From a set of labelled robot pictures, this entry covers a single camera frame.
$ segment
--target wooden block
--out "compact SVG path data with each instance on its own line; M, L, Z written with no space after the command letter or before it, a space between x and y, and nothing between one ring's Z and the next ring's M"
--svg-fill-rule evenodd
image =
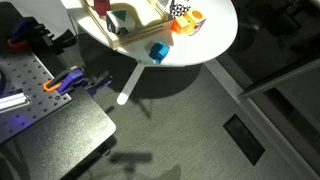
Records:
M185 17L180 16L173 20L171 30L177 34L181 34L189 28L189 25L189 21Z
M94 0L94 10L99 16L105 16L110 11L110 0Z
M190 22L190 25L186 30L186 33L189 36L192 36L195 33L197 33L206 20L203 14L200 11L195 9L188 11L183 16Z
M133 32L135 22L128 16L126 10L108 11L106 16L107 27L110 32L118 35Z

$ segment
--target table leg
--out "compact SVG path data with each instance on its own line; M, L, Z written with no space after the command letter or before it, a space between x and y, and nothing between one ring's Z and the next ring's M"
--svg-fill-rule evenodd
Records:
M136 83L138 82L145 67L146 67L145 64L138 62L137 66L134 69L133 73L131 74L127 84L124 86L122 92L120 93L120 95L117 99L117 102L119 105L124 105L127 102L133 88L135 87Z

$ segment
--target gray carpet floor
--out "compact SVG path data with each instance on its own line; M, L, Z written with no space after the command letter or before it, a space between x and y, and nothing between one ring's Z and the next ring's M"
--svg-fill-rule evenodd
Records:
M147 68L119 106L117 96L136 62L88 35L73 48L65 55L70 65L113 75L113 84L94 98L117 126L111 154L79 179L298 179L204 65ZM266 149L255 166L223 128L234 114Z

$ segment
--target metal breadboard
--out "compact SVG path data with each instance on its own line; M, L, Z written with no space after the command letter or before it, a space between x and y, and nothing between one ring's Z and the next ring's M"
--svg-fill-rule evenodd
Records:
M31 98L30 105L0 114L0 144L71 100L68 94L60 96L43 90L42 84L53 76L31 51L0 51L0 69L7 80L4 95L22 89Z

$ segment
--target orange block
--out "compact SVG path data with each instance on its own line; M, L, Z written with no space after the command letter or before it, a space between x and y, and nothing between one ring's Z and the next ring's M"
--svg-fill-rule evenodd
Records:
M180 16L173 20L171 30L177 34L181 34L188 29L189 24L189 21L185 17Z
M195 9L191 9L190 11L186 12L183 16L190 22L190 25L186 30L186 33L190 36L197 33L206 20L202 13Z

